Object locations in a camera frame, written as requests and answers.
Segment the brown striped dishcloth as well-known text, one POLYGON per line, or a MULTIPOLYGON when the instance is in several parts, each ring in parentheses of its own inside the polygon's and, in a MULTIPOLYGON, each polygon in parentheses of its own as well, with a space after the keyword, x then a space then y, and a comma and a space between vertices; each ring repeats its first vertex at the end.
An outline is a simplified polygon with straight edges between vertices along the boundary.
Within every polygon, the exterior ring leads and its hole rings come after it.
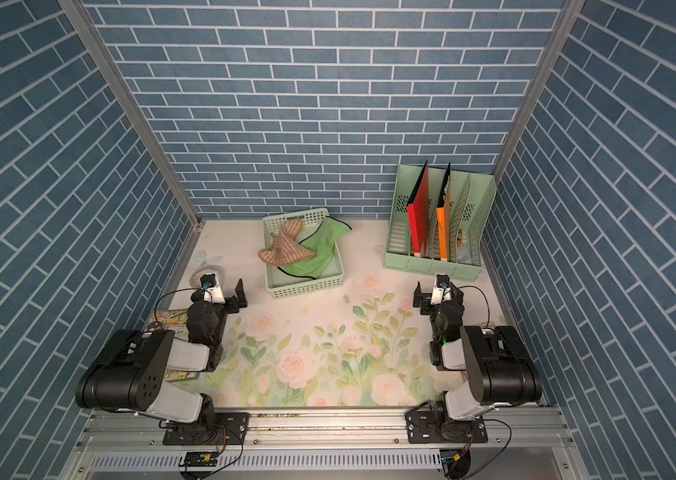
POLYGON ((297 241, 297 236, 302 229, 303 222, 301 219, 296 218, 285 221, 281 225, 279 233, 272 234, 272 245, 258 252, 259 258, 265 264, 275 267, 284 267, 314 258, 316 253, 303 247, 297 241))

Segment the green and grey dishcloth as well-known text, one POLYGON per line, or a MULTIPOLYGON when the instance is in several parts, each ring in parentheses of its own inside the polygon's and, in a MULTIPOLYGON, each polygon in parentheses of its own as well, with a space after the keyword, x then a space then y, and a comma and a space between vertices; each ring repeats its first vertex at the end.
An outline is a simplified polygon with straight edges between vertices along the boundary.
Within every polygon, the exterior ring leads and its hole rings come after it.
POLYGON ((327 270, 334 257, 334 249, 339 239, 352 230, 347 223, 332 217, 326 217, 319 228, 299 244, 312 251, 315 256, 280 267, 287 275, 297 278, 318 279, 327 270))

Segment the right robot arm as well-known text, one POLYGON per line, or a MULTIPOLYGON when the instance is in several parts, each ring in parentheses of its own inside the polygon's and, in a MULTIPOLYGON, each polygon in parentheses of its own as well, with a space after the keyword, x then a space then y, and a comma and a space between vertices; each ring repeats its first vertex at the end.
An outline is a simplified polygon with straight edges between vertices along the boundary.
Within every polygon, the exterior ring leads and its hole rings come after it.
POLYGON ((471 421, 497 407, 541 400, 541 377, 517 330, 466 324, 464 289, 448 275, 437 276, 430 293, 417 286, 413 306, 429 317, 433 366, 466 375, 431 404, 437 420, 471 421))

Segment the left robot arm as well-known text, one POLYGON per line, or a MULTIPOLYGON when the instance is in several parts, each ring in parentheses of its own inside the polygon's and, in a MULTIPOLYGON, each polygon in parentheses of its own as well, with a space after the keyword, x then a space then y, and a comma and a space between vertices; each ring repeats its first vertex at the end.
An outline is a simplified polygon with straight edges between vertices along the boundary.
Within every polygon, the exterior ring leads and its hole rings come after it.
POLYGON ((78 406, 110 412, 128 411, 186 425, 216 423, 213 400, 185 391, 165 380, 168 370, 212 372, 223 353, 222 339, 229 315, 248 306, 244 283, 225 298, 217 275, 200 278, 187 310, 188 338, 173 330, 118 330, 79 380, 78 406))

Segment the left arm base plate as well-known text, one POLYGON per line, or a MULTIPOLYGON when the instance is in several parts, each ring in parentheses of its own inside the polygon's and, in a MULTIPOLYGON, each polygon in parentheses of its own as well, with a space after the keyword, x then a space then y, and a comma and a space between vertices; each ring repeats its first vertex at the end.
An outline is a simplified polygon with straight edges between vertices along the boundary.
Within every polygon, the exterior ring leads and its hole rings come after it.
POLYGON ((248 412, 216 412, 209 421, 167 424, 165 446, 243 445, 251 415, 248 412))

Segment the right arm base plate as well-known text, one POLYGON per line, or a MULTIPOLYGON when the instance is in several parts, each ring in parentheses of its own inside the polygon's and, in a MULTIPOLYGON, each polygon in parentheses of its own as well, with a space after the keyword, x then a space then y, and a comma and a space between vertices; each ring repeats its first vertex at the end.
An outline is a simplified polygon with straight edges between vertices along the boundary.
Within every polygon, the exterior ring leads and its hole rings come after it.
POLYGON ((431 410, 409 410, 405 413, 408 441, 411 444, 484 444, 486 428, 478 420, 453 420, 444 413, 431 410))

